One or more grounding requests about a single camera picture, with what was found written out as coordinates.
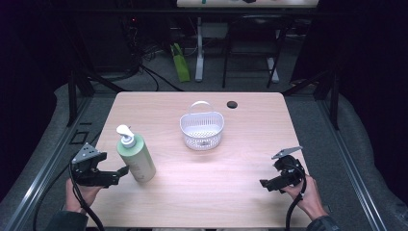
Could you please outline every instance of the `lotion bottle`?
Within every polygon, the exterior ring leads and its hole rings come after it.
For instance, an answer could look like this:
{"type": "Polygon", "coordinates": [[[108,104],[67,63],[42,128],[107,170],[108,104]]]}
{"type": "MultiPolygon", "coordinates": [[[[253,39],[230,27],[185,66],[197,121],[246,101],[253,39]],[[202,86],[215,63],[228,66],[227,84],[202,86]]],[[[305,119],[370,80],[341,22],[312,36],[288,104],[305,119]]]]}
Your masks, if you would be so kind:
{"type": "Polygon", "coordinates": [[[129,166],[135,180],[147,182],[156,174],[156,167],[150,156],[144,139],[139,134],[134,134],[126,125],[119,125],[116,131],[122,139],[117,143],[116,149],[124,163],[129,166]]]}

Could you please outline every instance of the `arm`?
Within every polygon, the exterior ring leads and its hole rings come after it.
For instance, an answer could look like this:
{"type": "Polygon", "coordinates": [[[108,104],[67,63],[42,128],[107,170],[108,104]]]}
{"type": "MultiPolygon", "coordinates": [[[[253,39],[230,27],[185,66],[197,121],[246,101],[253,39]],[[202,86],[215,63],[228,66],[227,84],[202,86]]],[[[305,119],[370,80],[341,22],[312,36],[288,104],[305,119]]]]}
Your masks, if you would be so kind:
{"type": "MultiPolygon", "coordinates": [[[[98,192],[102,187],[83,187],[78,186],[82,197],[90,206],[96,198],[98,192]]],[[[48,223],[46,231],[54,230],[85,230],[87,227],[88,217],[84,209],[81,208],[81,205],[75,194],[72,190],[73,185],[70,179],[66,180],[65,184],[65,211],[59,211],[54,215],[51,221],[48,223]]]]}
{"type": "MultiPolygon", "coordinates": [[[[297,203],[297,206],[303,210],[309,218],[312,220],[307,227],[308,231],[313,230],[339,230],[336,221],[333,220],[324,211],[321,203],[318,184],[316,180],[309,175],[306,175],[307,187],[303,199],[297,203]]],[[[300,193],[303,183],[296,185],[295,187],[285,187],[282,190],[288,193],[293,199],[300,193]]]]}

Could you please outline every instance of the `dark sleeve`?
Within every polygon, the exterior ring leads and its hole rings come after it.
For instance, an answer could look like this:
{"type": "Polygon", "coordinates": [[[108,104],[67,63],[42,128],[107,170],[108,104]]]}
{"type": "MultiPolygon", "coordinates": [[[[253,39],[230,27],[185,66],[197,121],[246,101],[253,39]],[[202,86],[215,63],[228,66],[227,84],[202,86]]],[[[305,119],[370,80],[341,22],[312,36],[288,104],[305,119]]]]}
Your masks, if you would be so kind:
{"type": "Polygon", "coordinates": [[[84,231],[87,228],[88,217],[86,215],[59,211],[48,223],[45,231],[84,231]]]}
{"type": "Polygon", "coordinates": [[[306,231],[340,231],[339,225],[330,216],[323,216],[312,221],[306,231]]]}

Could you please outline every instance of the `light wood tabletop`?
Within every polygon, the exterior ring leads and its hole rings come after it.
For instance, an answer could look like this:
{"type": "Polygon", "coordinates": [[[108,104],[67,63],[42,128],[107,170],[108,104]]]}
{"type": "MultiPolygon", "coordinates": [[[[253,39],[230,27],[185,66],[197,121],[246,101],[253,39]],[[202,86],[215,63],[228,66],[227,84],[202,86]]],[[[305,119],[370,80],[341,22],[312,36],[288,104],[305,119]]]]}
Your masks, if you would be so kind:
{"type": "MultiPolygon", "coordinates": [[[[208,112],[208,105],[194,107],[208,112]]],[[[118,170],[120,124],[141,134],[157,173],[147,183],[132,174],[102,190],[92,210],[105,227],[275,228],[285,226],[292,199],[268,192],[259,182],[279,175],[271,157],[299,146],[280,93],[272,92],[122,92],[107,118],[96,148],[108,152],[100,170],[118,170]],[[223,115],[220,144],[194,151],[184,144],[181,116],[195,101],[209,102],[223,115]],[[236,109],[228,101],[238,103],[236,109]]],[[[302,152],[294,152],[307,171],[302,152]]],[[[297,207],[291,227],[306,227],[309,218],[297,207]]],[[[89,219],[89,226],[95,226],[89,219]]]]}
{"type": "Polygon", "coordinates": [[[177,0],[181,8],[315,8],[319,0],[257,0],[246,3],[243,0],[177,0]]]}

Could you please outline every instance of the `basket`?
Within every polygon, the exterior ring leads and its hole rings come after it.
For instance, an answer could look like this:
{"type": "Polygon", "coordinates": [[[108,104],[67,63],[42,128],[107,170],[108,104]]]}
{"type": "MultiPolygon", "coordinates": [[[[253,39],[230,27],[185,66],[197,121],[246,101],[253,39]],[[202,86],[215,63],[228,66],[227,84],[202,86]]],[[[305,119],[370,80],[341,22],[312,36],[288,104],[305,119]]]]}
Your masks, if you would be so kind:
{"type": "Polygon", "coordinates": [[[197,101],[190,106],[189,113],[180,118],[180,127],[184,133],[184,142],[193,150],[209,150],[221,141],[224,117],[206,101],[197,101]],[[211,112],[192,114],[191,110],[197,105],[206,104],[211,112]]]}

